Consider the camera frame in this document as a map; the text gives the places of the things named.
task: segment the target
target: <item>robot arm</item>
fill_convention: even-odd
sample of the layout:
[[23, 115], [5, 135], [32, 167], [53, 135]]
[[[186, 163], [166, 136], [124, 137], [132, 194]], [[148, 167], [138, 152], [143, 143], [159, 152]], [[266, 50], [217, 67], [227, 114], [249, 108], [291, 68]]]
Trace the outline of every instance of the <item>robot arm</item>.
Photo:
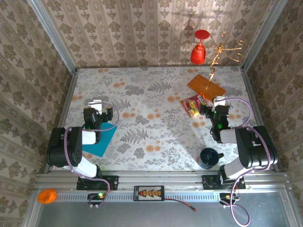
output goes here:
[[[263, 138], [270, 154], [270, 164], [276, 164], [278, 161], [276, 149], [264, 126], [253, 127]], [[220, 168], [223, 182], [227, 179], [236, 179], [246, 171], [267, 165], [267, 156], [261, 140], [256, 137], [253, 131], [246, 128], [237, 128], [220, 131], [222, 143], [236, 143], [239, 157], [231, 163]]]
[[[101, 100], [94, 100], [94, 102], [100, 103]], [[83, 110], [85, 121], [83, 127], [86, 129], [100, 129], [103, 122], [112, 120], [112, 107], [107, 109], [107, 113], [101, 114], [100, 112], [102, 112], [102, 106], [96, 105], [95, 107], [96, 109], [87, 107]], [[46, 161], [50, 166], [71, 169], [67, 163], [64, 153], [64, 132], [65, 128], [53, 129], [46, 152]], [[73, 171], [80, 175], [91, 178], [102, 178], [100, 167], [90, 163], [85, 157], [82, 156], [82, 145], [96, 144], [100, 142], [100, 139], [100, 131], [86, 131], [83, 130], [82, 127], [72, 127], [71, 131], [67, 134], [67, 151], [69, 160], [74, 167]]]
[[[241, 174], [258, 166], [266, 166], [267, 155], [260, 138], [253, 131], [247, 128], [230, 128], [228, 123], [229, 106], [222, 101], [224, 97], [220, 96], [214, 99], [214, 106], [207, 107], [205, 104], [200, 106], [200, 113], [210, 118], [212, 128], [210, 134], [218, 143], [234, 143], [237, 144], [239, 157], [231, 163], [220, 167], [217, 179], [219, 185], [238, 178]], [[270, 154], [270, 164], [276, 164], [278, 156], [276, 149], [269, 137], [264, 126], [253, 127], [263, 138]]]

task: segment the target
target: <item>black mug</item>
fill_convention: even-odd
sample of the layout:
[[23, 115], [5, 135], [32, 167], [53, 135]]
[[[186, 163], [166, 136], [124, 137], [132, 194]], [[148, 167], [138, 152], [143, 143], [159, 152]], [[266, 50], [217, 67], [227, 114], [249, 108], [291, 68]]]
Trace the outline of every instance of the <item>black mug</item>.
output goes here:
[[218, 154], [218, 152], [212, 148], [204, 148], [200, 153], [199, 165], [203, 169], [211, 169], [222, 157], [224, 157], [223, 153]]

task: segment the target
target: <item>orange ball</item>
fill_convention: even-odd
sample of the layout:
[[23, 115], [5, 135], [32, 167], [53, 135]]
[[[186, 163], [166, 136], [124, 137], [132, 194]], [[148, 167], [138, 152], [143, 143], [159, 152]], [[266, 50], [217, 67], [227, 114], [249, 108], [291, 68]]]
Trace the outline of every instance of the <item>orange ball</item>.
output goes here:
[[54, 202], [56, 198], [57, 198], [56, 190], [52, 188], [48, 188], [40, 192], [40, 194], [37, 197], [37, 201], [42, 204], [49, 204]]

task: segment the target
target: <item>teal cloth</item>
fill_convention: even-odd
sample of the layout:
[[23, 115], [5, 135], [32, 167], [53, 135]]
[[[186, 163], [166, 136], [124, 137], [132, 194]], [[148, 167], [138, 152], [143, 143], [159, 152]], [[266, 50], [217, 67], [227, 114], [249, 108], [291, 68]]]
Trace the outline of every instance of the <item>teal cloth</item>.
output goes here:
[[[112, 127], [113, 125], [107, 122], [102, 123], [101, 129], [108, 129]], [[112, 139], [115, 131], [117, 129], [117, 126], [114, 127], [111, 130], [108, 131], [102, 131], [101, 132], [101, 139], [98, 144], [90, 144], [90, 145], [82, 145], [82, 150], [91, 153], [93, 155], [97, 155], [99, 157], [102, 157], [106, 151], [106, 148], [109, 145], [110, 140]]]

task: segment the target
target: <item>chip bag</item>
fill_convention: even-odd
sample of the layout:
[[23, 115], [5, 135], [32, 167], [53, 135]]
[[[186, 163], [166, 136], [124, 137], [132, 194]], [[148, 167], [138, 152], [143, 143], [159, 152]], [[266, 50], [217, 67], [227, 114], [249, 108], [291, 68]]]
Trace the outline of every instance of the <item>chip bag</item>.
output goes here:
[[180, 101], [189, 117], [195, 117], [200, 115], [199, 109], [201, 104], [206, 104], [205, 99], [201, 95], [195, 95], [187, 99]]

